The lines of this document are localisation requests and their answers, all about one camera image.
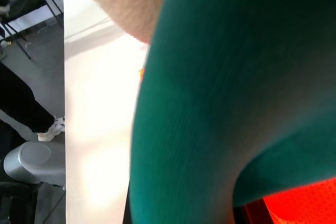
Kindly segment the person leg in black trousers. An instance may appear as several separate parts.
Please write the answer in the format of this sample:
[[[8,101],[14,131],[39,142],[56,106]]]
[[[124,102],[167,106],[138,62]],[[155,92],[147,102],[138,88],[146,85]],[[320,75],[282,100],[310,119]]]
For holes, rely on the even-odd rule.
[[[0,110],[35,133],[46,133],[55,122],[36,101],[31,88],[1,62]]]

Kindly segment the black metal frame stand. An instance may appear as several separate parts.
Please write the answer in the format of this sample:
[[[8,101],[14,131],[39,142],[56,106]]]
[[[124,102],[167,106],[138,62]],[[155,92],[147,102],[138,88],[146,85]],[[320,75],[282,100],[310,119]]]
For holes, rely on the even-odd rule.
[[[63,14],[63,11],[61,11],[60,7],[56,4],[54,0],[51,0],[52,3],[56,6],[56,8],[60,11],[61,14]],[[18,47],[21,49],[21,51],[25,54],[25,56],[28,59],[31,59],[30,55],[27,53],[27,51],[24,49],[24,47],[19,43],[17,40],[17,36],[19,36],[21,39],[25,39],[24,36],[22,36],[18,31],[16,31],[11,25],[10,22],[16,21],[17,19],[43,7],[47,6],[49,11],[52,13],[53,17],[55,18],[57,24],[63,28],[63,23],[56,15],[56,13],[53,11],[50,4],[47,2],[47,0],[8,0],[9,10],[0,10],[0,36],[3,38],[5,37],[5,34],[8,33],[10,38],[14,40],[15,43],[17,43]]]

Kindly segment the white sneaker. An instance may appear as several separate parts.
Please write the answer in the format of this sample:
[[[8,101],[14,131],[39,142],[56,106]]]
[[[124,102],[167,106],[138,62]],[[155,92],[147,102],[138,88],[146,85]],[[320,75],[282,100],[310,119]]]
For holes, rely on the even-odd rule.
[[[38,133],[38,140],[40,142],[50,142],[56,136],[65,132],[65,117],[55,118],[54,123],[45,133]]]

